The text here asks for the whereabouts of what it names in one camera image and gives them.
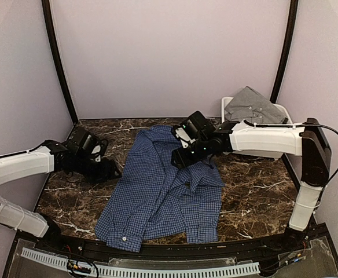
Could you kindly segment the blue checked long sleeve shirt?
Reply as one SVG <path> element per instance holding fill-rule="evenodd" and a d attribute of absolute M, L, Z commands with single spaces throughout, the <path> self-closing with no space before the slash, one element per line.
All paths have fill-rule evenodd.
<path fill-rule="evenodd" d="M 181 147 L 170 126 L 136 135 L 121 179 L 94 228 L 107 246 L 139 252 L 144 240 L 186 234 L 189 244 L 216 242 L 224 183 L 214 163 L 171 164 Z"/>

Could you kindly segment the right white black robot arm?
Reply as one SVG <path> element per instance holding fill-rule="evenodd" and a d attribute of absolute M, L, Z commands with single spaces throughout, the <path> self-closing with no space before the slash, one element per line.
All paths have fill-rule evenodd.
<path fill-rule="evenodd" d="M 191 114 L 172 133 L 182 146 L 172 152 L 171 163 L 183 169 L 212 155 L 232 152 L 279 152 L 302 159 L 300 188 L 289 220 L 289 231 L 279 239 L 284 251 L 302 241 L 304 231 L 333 174 L 332 150 L 324 133 L 325 125 L 315 118 L 303 123 L 257 124 L 246 120 L 214 126 L 199 111 Z"/>

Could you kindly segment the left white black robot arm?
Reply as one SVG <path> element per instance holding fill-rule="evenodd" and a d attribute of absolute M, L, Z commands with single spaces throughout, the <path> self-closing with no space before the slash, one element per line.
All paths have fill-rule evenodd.
<path fill-rule="evenodd" d="M 108 140 L 78 127 L 64 142 L 46 140 L 35 148 L 0 156 L 0 186 L 38 174 L 79 173 L 92 184 L 120 178 L 116 163 L 105 158 Z M 0 196 L 0 224 L 41 238 L 54 253 L 65 248 L 58 225 Z"/>

